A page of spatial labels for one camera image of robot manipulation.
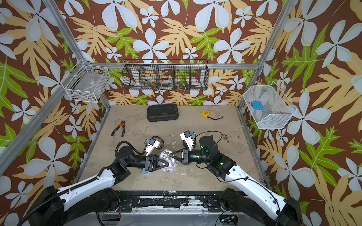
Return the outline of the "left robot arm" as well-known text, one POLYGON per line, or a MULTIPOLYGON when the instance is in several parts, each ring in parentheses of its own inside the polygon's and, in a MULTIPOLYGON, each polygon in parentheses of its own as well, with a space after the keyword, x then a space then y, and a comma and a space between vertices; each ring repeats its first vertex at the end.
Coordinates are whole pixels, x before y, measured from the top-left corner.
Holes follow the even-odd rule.
POLYGON ((121 141, 115 149, 115 160, 109 166, 76 184, 46 188, 18 225, 63 226, 90 212, 117 209, 120 197, 112 187, 130 175, 129 167, 153 172, 167 166, 169 163, 158 156, 145 156, 129 142, 121 141))

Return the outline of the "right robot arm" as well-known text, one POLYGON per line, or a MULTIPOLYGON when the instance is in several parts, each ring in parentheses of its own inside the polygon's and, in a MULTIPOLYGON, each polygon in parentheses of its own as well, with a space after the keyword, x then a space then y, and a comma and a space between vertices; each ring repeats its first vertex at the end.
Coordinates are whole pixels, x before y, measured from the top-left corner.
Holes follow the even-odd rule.
POLYGON ((184 149, 171 153, 171 157, 183 165, 204 163, 221 183, 229 183, 239 192, 227 188, 220 196, 225 212, 245 213, 265 226, 300 226, 302 214, 298 201, 284 198, 253 179, 230 157, 221 153, 213 136, 203 136, 200 148, 195 148, 196 136, 192 132, 180 135, 184 149))

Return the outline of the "black hard case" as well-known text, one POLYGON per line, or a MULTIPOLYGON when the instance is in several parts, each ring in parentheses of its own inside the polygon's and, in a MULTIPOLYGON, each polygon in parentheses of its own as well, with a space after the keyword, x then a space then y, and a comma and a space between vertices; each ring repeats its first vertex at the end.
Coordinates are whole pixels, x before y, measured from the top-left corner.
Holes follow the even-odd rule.
POLYGON ((151 105, 147 109, 149 122, 172 121, 179 118, 179 111, 176 104, 151 105))

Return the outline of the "yellow tape measure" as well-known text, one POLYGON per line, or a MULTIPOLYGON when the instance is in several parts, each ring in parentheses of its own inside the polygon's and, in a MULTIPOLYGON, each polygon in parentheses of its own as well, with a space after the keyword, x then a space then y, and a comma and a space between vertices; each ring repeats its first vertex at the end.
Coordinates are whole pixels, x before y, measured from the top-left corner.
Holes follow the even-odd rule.
POLYGON ((210 113, 208 112, 208 111, 203 111, 202 113, 201 113, 201 115, 203 116, 203 117, 205 117, 205 118, 208 118, 208 119, 211 119, 211 120, 214 120, 214 121, 216 121, 216 120, 220 120, 220 119, 222 119, 224 116, 221 116, 221 117, 219 117, 219 118, 212 118, 211 116, 210 116, 210 113))

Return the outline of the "orange black pliers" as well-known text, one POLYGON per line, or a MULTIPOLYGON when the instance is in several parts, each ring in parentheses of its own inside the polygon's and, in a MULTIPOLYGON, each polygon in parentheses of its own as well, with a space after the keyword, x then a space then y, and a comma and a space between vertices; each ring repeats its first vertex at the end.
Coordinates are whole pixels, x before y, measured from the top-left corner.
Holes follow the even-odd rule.
POLYGON ((111 136, 113 137, 119 129, 122 129, 121 137, 124 137, 124 135, 125 135, 125 123, 126 123, 126 121, 122 120, 121 123, 119 125, 117 125, 116 128, 112 131, 111 136))

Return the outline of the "blue object in basket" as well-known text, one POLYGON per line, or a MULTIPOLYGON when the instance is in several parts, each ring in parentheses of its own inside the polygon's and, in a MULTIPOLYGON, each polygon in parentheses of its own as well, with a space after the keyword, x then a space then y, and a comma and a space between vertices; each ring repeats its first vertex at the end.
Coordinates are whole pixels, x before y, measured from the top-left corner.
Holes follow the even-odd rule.
POLYGON ((262 110, 263 110, 263 105, 262 105, 262 103, 259 102, 259 101, 253 101, 253 102, 251 103, 251 106, 252 106, 252 108, 253 108, 254 110, 256 110, 256 111, 262 111, 262 110))

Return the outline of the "white mesh basket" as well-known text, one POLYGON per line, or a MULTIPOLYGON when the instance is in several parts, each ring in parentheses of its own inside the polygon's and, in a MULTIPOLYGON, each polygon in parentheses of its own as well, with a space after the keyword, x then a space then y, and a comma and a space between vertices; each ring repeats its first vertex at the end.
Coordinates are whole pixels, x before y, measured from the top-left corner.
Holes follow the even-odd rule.
POLYGON ((261 130, 283 129, 297 112, 297 107, 275 82, 272 85, 253 85, 243 94, 243 98, 261 130), (261 102, 263 110, 254 110, 251 106, 253 101, 261 102))

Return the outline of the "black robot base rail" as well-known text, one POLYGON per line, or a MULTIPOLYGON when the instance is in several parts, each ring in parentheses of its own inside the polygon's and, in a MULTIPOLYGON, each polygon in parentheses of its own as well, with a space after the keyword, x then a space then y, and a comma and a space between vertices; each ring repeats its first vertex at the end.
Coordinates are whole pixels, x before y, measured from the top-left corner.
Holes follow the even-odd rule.
POLYGON ((97 192, 103 202, 115 200, 101 213, 121 215, 217 214, 224 211, 223 191, 113 191, 97 192))

